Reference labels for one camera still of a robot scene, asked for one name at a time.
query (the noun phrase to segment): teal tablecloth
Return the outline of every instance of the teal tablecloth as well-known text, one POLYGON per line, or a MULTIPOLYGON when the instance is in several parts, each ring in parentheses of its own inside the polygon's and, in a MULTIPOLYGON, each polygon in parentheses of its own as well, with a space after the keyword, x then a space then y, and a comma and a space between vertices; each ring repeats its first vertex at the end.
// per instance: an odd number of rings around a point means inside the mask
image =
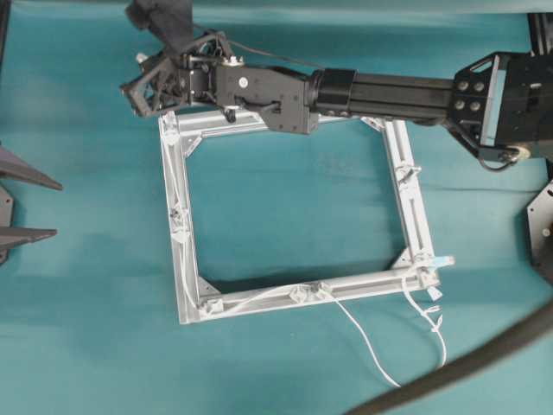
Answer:
MULTIPOLYGON (((524 15, 293 3, 203 2, 195 15, 252 46, 364 72, 445 78, 494 50, 529 49, 524 15)), ((134 118, 118 91, 137 75, 136 52, 159 44, 122 10, 12 8, 0 138, 65 190, 3 182, 18 226, 60 234, 0 268, 0 412, 338 414, 386 390, 332 304, 179 326, 156 121, 134 118)), ((490 174, 443 129, 409 130, 436 253, 458 261, 442 272, 441 300, 455 357, 551 295, 528 266, 521 214, 545 168, 537 160, 490 174)), ((224 291, 373 271, 401 249, 383 145, 359 122, 310 137, 208 140, 189 165, 200 271, 224 291)), ((400 295, 346 306, 400 381, 438 362, 435 339, 400 295)), ((394 413, 549 414, 551 359, 550 338, 394 413)))

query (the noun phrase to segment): metal plate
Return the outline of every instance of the metal plate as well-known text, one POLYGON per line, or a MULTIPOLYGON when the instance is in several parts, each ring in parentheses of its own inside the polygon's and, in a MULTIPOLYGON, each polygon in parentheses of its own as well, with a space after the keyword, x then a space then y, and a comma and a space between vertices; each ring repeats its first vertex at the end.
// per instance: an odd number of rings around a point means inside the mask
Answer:
MULTIPOLYGON (((0 186, 0 227, 9 227, 14 210, 14 198, 0 186)), ((0 251, 0 264, 8 259, 8 250, 0 251)))
POLYGON ((532 264, 553 284, 553 182, 528 205, 532 264))

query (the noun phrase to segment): aluminum frame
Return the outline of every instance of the aluminum frame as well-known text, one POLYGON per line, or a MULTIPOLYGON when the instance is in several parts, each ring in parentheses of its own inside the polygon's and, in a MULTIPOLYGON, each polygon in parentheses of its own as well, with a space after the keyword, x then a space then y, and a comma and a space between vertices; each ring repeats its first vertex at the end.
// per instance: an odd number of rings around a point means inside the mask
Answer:
MULTIPOLYGON (((342 119, 321 116, 320 123, 342 119)), ((234 124, 228 124, 225 117, 217 111, 179 116, 169 112, 159 118, 169 233, 181 324, 328 303, 333 298, 347 300, 391 294, 402 290, 402 278, 405 278, 409 291, 430 289, 440 283, 437 268, 450 265, 453 260, 450 257, 446 261, 435 258, 417 178, 421 168, 414 163, 405 122, 376 118, 361 118, 360 122, 383 134, 404 230, 406 247, 391 269, 222 294, 202 278, 198 271, 186 159, 206 138, 266 131, 268 128, 255 112, 245 110, 237 111, 234 124), (332 292, 332 297, 321 295, 321 287, 324 287, 325 292, 332 292)))

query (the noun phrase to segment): black cable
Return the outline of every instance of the black cable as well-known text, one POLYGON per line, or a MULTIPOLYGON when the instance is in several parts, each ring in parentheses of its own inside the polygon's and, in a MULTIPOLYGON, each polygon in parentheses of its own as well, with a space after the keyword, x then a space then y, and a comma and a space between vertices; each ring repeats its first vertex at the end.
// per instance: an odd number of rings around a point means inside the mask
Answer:
MULTIPOLYGON (((204 32, 207 32, 207 33, 211 33, 211 34, 217 33, 213 29, 204 28, 203 26, 200 26, 199 24, 196 24, 196 23, 194 23, 194 27, 199 29, 199 30, 203 30, 204 32)), ((285 61, 285 62, 288 62, 288 63, 295 63, 297 65, 303 65, 305 67, 316 67, 318 69, 324 69, 325 68, 325 67, 322 67, 321 65, 319 65, 317 63, 313 63, 313 62, 309 62, 309 61, 303 61, 303 60, 295 59, 295 58, 289 58, 288 56, 281 56, 279 54, 272 54, 271 52, 267 52, 266 50, 252 48, 250 46, 244 45, 244 43, 240 43, 239 41, 232 41, 228 38, 226 39, 226 41, 229 42, 230 44, 236 46, 237 48, 241 48, 241 49, 243 49, 247 52, 250 52, 252 54, 260 54, 262 56, 268 56, 270 58, 278 59, 280 61, 285 61)))
POLYGON ((375 399, 357 406, 346 415, 372 415, 405 405, 413 400, 436 392, 504 359, 528 346, 553 329, 553 300, 513 324, 509 329, 472 352, 425 374, 398 389, 392 389, 375 399))
POLYGON ((505 170, 509 169, 511 166, 514 166, 517 162, 509 162, 509 163, 505 163, 505 164, 503 164, 499 167, 491 167, 491 166, 488 166, 486 164, 486 162, 484 162, 484 160, 479 158, 478 163, 480 163, 480 166, 482 166, 487 171, 491 171, 493 173, 500 173, 502 171, 505 171, 505 170))

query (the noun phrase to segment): black metal bracket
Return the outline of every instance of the black metal bracket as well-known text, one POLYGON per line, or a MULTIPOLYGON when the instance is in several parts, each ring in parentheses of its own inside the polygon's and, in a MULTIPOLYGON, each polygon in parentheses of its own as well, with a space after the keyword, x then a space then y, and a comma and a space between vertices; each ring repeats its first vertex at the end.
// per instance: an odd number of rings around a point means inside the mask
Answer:
POLYGON ((550 182, 526 209, 532 264, 553 284, 553 182, 550 182))

